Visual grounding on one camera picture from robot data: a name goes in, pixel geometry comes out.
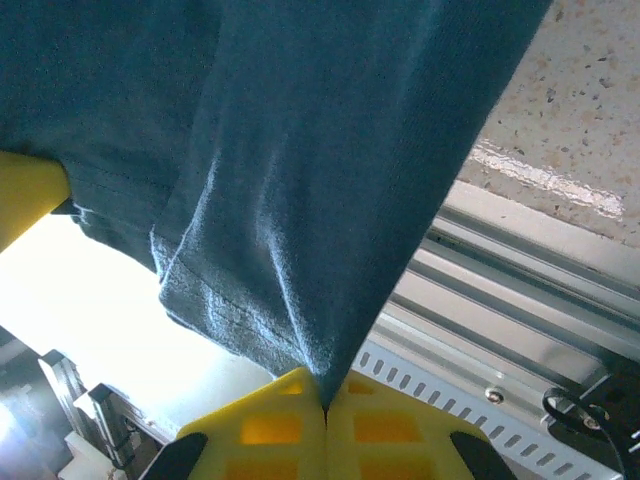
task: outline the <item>bright window light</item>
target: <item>bright window light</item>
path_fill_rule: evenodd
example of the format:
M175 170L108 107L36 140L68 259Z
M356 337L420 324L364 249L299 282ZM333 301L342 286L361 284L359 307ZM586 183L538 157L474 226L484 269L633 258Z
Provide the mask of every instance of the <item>bright window light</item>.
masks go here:
M0 442L2 442L13 428L13 415L9 409L0 403Z

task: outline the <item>screw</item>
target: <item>screw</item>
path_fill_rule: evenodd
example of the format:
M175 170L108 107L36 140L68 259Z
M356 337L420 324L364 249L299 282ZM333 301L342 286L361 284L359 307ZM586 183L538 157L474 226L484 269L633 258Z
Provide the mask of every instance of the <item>screw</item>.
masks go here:
M607 412L604 408L598 406L598 405L589 405L591 408L593 408L594 410L597 410L600 414L602 414L602 416L606 419L609 420L609 412ZM589 415L586 415L583 417L582 419L582 423L584 424L585 427L587 427L589 430L600 430L600 424L596 421L595 418L590 417Z
M582 423L589 430L600 430L600 424L596 422L595 419L592 417L584 417L584 420L582 420Z
M504 402L504 394L497 388L487 388L484 392L484 396L487 397L487 400L494 405L500 405Z

